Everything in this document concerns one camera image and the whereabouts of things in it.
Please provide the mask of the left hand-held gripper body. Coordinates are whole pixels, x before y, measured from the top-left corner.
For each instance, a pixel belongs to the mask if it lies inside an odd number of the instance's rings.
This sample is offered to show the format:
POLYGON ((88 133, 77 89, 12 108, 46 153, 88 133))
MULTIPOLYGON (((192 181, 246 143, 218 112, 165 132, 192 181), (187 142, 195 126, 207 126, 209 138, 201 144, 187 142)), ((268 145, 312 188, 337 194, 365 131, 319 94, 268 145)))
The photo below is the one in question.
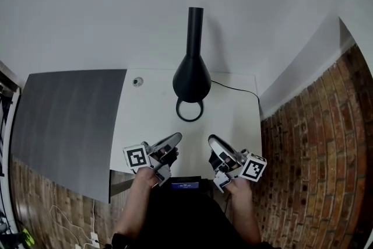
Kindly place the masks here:
POLYGON ((123 148, 130 171, 136 174, 140 168, 144 167, 153 170, 159 186, 162 186, 171 177, 170 165, 166 161, 166 157, 171 151, 171 145, 165 139, 152 146, 143 141, 140 145, 123 148))

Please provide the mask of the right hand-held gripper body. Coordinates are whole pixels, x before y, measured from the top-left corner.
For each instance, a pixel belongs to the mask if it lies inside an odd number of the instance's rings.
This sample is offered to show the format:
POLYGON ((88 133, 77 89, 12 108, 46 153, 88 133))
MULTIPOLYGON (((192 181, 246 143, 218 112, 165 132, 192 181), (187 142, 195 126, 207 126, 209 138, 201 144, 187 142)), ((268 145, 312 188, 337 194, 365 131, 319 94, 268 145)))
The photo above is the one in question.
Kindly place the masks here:
POLYGON ((219 191, 233 180, 241 177, 249 181, 258 182, 267 166, 267 160, 252 152, 243 149, 237 152, 233 149, 232 154, 221 153, 218 155, 227 165, 227 171, 214 171, 213 182, 219 191))

